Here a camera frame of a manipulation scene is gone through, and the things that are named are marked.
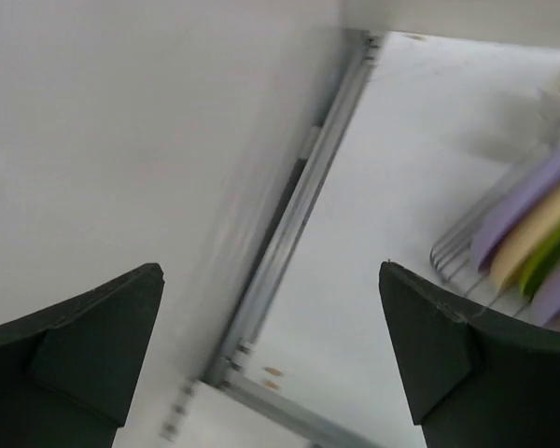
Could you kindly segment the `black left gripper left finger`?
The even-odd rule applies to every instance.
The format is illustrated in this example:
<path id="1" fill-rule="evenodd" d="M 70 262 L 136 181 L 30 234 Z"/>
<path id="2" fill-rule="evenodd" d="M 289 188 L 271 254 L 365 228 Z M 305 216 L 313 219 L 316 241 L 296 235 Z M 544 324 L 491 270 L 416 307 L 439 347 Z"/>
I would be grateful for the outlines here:
<path id="1" fill-rule="evenodd" d="M 0 325 L 0 447 L 110 447 L 124 427 L 159 312 L 147 263 Z"/>

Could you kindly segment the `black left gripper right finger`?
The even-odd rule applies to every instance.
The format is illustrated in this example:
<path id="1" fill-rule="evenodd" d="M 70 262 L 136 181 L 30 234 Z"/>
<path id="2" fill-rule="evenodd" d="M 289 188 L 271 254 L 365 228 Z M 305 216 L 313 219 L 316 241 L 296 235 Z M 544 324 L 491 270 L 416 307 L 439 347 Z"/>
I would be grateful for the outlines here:
<path id="1" fill-rule="evenodd" d="M 429 447 L 560 447 L 560 332 L 464 299 L 392 261 L 379 293 Z"/>

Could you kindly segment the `beige plate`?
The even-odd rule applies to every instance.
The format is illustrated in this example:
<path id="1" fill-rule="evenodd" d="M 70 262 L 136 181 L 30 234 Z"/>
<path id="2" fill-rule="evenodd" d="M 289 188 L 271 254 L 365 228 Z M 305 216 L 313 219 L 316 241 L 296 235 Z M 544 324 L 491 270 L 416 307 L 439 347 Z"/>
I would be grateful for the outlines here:
<path id="1" fill-rule="evenodd" d="M 509 287 L 531 255 L 560 227 L 560 184 L 521 219 L 500 245 L 490 268 L 496 291 Z"/>

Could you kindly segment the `small purple plate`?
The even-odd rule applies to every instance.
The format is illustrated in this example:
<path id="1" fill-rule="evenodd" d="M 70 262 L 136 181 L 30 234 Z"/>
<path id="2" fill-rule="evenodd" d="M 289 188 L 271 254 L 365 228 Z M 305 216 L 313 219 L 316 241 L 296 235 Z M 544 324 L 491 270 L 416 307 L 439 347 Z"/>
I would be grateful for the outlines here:
<path id="1" fill-rule="evenodd" d="M 531 321 L 545 326 L 560 314 L 560 267 L 542 284 L 531 303 Z"/>

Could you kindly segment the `green plate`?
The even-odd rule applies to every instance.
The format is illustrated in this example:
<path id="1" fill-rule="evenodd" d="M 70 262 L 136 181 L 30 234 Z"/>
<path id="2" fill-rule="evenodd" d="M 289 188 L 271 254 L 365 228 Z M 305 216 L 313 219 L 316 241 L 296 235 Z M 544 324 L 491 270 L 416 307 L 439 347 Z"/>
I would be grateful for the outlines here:
<path id="1" fill-rule="evenodd" d="M 527 259 L 518 282 L 521 294 L 532 299 L 559 263 L 560 225 L 539 244 Z"/>

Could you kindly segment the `large purple plate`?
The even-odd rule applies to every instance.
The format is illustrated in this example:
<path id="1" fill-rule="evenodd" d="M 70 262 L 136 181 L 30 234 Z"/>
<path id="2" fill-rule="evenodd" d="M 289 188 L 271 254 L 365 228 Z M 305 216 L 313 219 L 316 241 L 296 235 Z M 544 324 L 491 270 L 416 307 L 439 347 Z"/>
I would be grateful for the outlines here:
<path id="1" fill-rule="evenodd" d="M 483 270 L 516 224 L 560 183 L 560 147 L 517 181 L 484 217 L 470 245 L 473 268 Z"/>

